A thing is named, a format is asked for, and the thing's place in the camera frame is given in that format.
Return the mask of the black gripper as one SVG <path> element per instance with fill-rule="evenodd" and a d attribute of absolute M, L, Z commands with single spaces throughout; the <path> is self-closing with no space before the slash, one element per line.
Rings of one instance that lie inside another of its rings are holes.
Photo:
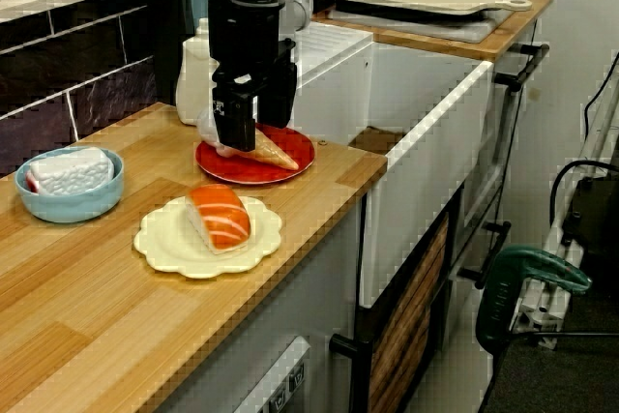
<path fill-rule="evenodd" d="M 218 62 L 212 80 L 213 115 L 219 142 L 250 152 L 255 148 L 253 94 L 234 89 L 244 76 L 265 81 L 258 94 L 257 121 L 287 126 L 297 89 L 294 35 L 280 30 L 286 0 L 209 1 L 210 54 Z"/>

